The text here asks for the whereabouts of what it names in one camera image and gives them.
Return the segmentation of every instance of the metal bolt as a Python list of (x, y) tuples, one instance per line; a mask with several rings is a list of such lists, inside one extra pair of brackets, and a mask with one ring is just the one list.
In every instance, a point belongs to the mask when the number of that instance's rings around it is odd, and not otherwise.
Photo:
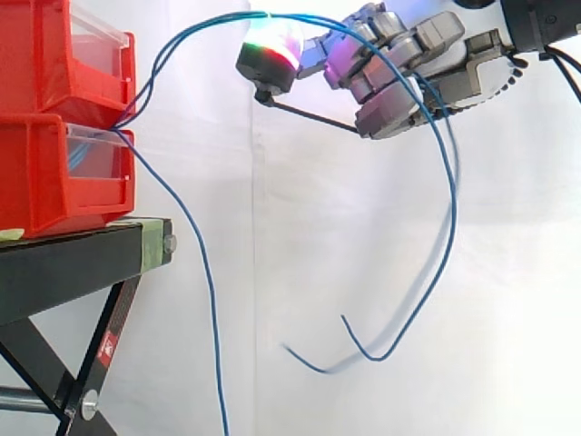
[(178, 238), (174, 234), (169, 234), (163, 238), (163, 250), (168, 254), (174, 254), (178, 249)]
[(99, 411), (99, 393), (95, 390), (87, 392), (81, 401), (81, 417), (90, 421)]

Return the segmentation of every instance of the black cable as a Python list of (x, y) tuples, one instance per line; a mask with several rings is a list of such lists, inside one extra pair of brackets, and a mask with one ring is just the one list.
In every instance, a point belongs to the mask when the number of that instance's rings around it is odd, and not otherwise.
[(561, 73), (563, 73), (563, 76), (568, 81), (569, 85), (571, 86), (571, 89), (573, 90), (577, 97), (577, 100), (579, 100), (579, 103), (581, 103), (581, 89), (579, 89), (579, 85), (573, 78), (573, 75), (571, 75), (569, 70), (567, 70), (565, 64), (563, 64), (563, 61), (561, 61), (561, 58), (559, 56), (557, 56), (556, 54), (551, 54), (550, 56), (553, 58), (553, 61), (555, 62), (556, 66), (559, 68), (559, 70), (561, 70)]
[(290, 114), (295, 114), (302, 116), (304, 118), (308, 118), (312, 121), (317, 121), (319, 123), (324, 123), (327, 125), (331, 125), (333, 127), (338, 127), (339, 129), (347, 130), (348, 132), (352, 132), (353, 134), (359, 134), (359, 130), (354, 125), (348, 125), (344, 123), (340, 123), (339, 121), (331, 120), (329, 118), (325, 118), (324, 116), (312, 114), (310, 112), (302, 111), (301, 109), (297, 109), (296, 107), (288, 106), (286, 104), (275, 102), (271, 100), (268, 104), (269, 107), (275, 107), (276, 109), (281, 109), (284, 112), (288, 112)]
[(575, 68), (581, 74), (581, 64), (571, 55), (559, 50), (558, 48), (548, 46), (546, 51), (551, 56), (557, 56), (563, 59), (565, 62), (570, 64), (573, 68)]

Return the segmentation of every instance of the metal leg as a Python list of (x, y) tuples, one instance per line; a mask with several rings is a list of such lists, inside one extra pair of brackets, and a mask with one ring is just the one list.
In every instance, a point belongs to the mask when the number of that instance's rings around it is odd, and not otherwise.
[(98, 411), (99, 395), (140, 279), (112, 288), (76, 379), (29, 319), (0, 327), (0, 355), (31, 388), (0, 387), (0, 411), (53, 414), (56, 436), (116, 436)]
[(116, 435), (98, 411), (98, 401), (140, 280), (141, 277), (134, 277), (112, 288), (66, 401), (66, 412), (73, 417), (72, 422), (63, 422), (57, 436)]
[(34, 392), (15, 388), (0, 388), (0, 411), (25, 411), (52, 415), (50, 409)]
[(0, 354), (59, 420), (74, 377), (28, 319), (0, 327)]

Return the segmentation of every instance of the metal rod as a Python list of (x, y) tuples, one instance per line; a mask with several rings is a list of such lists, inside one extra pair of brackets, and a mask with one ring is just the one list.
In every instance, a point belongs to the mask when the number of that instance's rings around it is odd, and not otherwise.
[(5, 387), (0, 387), (0, 411), (52, 414), (34, 392)]

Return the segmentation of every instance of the green tape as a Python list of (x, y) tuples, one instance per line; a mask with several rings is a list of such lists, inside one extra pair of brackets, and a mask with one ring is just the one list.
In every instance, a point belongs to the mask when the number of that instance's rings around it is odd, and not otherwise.
[(163, 220), (159, 219), (125, 219), (110, 223), (110, 226), (140, 224), (142, 226), (142, 273), (163, 265)]
[(25, 235), (24, 229), (10, 229), (0, 231), (0, 243), (18, 241)]

